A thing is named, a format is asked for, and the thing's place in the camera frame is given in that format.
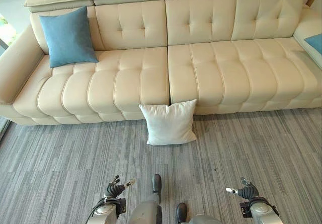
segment window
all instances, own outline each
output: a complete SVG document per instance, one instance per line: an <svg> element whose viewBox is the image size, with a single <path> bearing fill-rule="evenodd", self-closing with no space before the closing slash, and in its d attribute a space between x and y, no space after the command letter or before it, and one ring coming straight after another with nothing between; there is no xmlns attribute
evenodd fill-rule
<svg viewBox="0 0 322 224"><path fill-rule="evenodd" d="M7 22L7 20L0 14L0 39L3 41L6 45L11 45L12 42L17 37L16 30L12 27L11 24Z"/></svg>

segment throw pillow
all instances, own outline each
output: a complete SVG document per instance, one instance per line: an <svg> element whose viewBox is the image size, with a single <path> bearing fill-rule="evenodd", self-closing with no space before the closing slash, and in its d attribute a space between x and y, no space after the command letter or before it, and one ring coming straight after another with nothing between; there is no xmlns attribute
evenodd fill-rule
<svg viewBox="0 0 322 224"><path fill-rule="evenodd" d="M317 34L304 39L309 45L322 54L322 34Z"/></svg>
<svg viewBox="0 0 322 224"><path fill-rule="evenodd" d="M146 119L147 144L182 144L196 140L192 116L197 100L167 105L139 105Z"/></svg>
<svg viewBox="0 0 322 224"><path fill-rule="evenodd" d="M87 7L60 16L40 16L49 48L50 67L98 62L92 45Z"/></svg>

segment gray carpet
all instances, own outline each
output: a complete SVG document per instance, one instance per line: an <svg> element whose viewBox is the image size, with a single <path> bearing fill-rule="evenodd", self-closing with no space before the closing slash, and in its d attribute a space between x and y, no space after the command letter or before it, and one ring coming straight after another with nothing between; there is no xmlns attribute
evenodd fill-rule
<svg viewBox="0 0 322 224"><path fill-rule="evenodd" d="M65 126L12 123L0 142L1 223L84 223L116 174L136 178L123 196L128 211L163 178L164 224L184 201L189 216L206 213L223 223L252 223L241 198L226 187L253 180L277 205L284 223L322 221L321 109L195 116L198 140L148 146L146 123L123 121Z"/></svg>

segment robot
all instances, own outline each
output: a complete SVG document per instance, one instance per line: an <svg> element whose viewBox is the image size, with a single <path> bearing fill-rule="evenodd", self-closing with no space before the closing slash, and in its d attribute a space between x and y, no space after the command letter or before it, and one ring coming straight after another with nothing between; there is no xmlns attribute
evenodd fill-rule
<svg viewBox="0 0 322 224"><path fill-rule="evenodd" d="M272 206L264 197L260 197L257 188L246 178L241 178L242 189L226 188L226 191L236 194L247 202L240 203L244 218L253 218L255 224L283 224L275 206ZM115 176L106 188L105 196L93 207L87 224L115 224L120 214L126 212L125 198L117 197L128 187L135 183L135 179L119 185L119 176ZM160 207L160 194L162 180L159 174L152 177L152 193L148 200L141 202L131 214L127 224L162 224L162 209ZM221 221L208 216L197 215L187 222L187 206L179 203L176 211L176 223L187 224L222 224Z"/></svg>

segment sofa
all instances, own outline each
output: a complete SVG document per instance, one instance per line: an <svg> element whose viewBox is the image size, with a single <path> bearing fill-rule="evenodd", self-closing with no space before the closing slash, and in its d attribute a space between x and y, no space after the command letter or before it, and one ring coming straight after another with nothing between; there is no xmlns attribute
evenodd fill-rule
<svg viewBox="0 0 322 224"><path fill-rule="evenodd" d="M0 115L21 125L322 106L322 19L302 0L26 0L31 25L0 57ZM98 63L50 68L39 16L88 7Z"/></svg>

